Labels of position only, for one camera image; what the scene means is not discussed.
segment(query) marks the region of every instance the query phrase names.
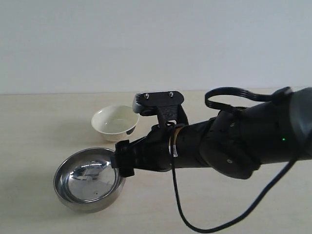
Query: metal bowl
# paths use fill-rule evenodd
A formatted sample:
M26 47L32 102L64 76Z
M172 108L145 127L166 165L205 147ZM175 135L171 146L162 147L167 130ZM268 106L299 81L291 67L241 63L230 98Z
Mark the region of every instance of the metal bowl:
M114 151L90 148L66 159L54 176L59 200L74 211L94 213L110 206L121 193L125 178L112 168Z

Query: white bowl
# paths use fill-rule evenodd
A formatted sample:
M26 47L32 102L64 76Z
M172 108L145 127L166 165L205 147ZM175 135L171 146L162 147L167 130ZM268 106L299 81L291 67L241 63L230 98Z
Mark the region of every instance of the white bowl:
M97 111L91 120L92 127L101 133L105 140L121 141L127 139L135 130L139 114L131 106L107 106Z

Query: robotic arm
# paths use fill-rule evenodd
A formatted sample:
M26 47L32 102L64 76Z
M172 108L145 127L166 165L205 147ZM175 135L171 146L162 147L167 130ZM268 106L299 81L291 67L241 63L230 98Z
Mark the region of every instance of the robotic arm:
M218 95L244 97L261 104L233 107L210 100ZM134 169L173 170L180 215L194 231L220 231L248 214L215 229L193 227L180 208L175 168L210 167L232 178L248 179L262 164L289 162L271 188L297 160L312 159L312 88L293 92L286 87L272 95L232 87L214 89L206 93L205 104L220 110L218 115L196 124L188 123L181 106L183 101L183 95L177 91L137 94L133 111L141 116L156 115L159 124L136 141L118 142L111 160L122 177L134 176ZM253 208L270 188L258 197Z

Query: bowl rim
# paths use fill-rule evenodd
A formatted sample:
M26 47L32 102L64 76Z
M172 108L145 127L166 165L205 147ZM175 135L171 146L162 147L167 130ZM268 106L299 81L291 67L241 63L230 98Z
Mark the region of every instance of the bowl rim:
M69 203L69 204L77 204L77 205L83 205L83 204L88 204L88 203L93 203L93 202L98 202L98 201L101 201L107 197L109 197L111 194L113 194L120 186L123 186L124 184L124 180L125 178L121 177L120 176L120 173L119 173L119 170L118 168L114 168L115 171L116 171L116 183L113 185L113 188L112 190L106 194L105 196L102 196L102 197L99 197L99 198L96 198L96 199L91 199L91 200L88 200L88 201L84 201L83 203L78 203L78 202L75 202L74 200L70 200L70 199L65 199L63 196L60 195L58 189L57 189L57 183L58 183L58 174L59 174L59 171L60 169L64 166L64 164L66 162L68 162L72 157L78 155L78 154L81 154L83 152L86 152L86 151L90 151L90 150L107 150L107 151L110 151L110 152L115 152L114 150L112 149L109 149L109 148L105 148L105 147L92 147L92 148L87 148L87 149L83 149L83 150L80 150L72 155L70 155L68 158L66 158L60 165L59 167L57 168L55 174L54 174L54 177L53 177L53 188L54 188L54 191L55 193L57 194L58 198L62 201L62 202L65 202L65 203Z
M96 130L96 131L99 132L99 133L106 134L106 135L119 135L119 134L126 133L127 131L129 131L129 130L131 130L131 129L133 129L134 127L137 126L137 124L138 124L138 122L139 122L139 120L140 120L140 115L137 114L137 113L135 113L135 112L133 112L133 114L136 115L136 117L137 117L137 118L136 118L136 123L133 124L129 129L124 130L124 131L121 131L121 132L117 132L117 133L106 133L106 132L103 132L103 131L98 130L96 127L94 127L94 124L93 124L93 123L94 123L94 118L95 118L95 116L96 116L97 114L99 114L99 112L101 112L101 111L103 111L103 110L105 110L106 108L109 108L109 107L129 107L129 108L132 109L131 106L127 106L127 105L109 105L109 106L103 107L102 109L96 111L96 112L94 113L94 115L92 116L91 125L92 125L92 127L93 127L94 130Z

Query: beige table surface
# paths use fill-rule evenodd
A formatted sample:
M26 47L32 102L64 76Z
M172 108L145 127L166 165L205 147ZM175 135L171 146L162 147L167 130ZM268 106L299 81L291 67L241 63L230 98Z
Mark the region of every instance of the beige table surface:
M274 89L254 90L271 93ZM216 115L205 92L182 92L190 123ZM0 96L0 234L190 234L179 217L172 174L136 170L121 196L95 214L76 214L53 190L57 167L89 147L114 148L92 129L93 113L110 104L131 105L134 93ZM233 105L252 105L223 97ZM141 117L131 140L146 135L155 117ZM241 214L284 166L264 165L246 181L213 169L180 169L177 179L187 218L202 228ZM243 222L221 234L312 233L312 161L299 162Z

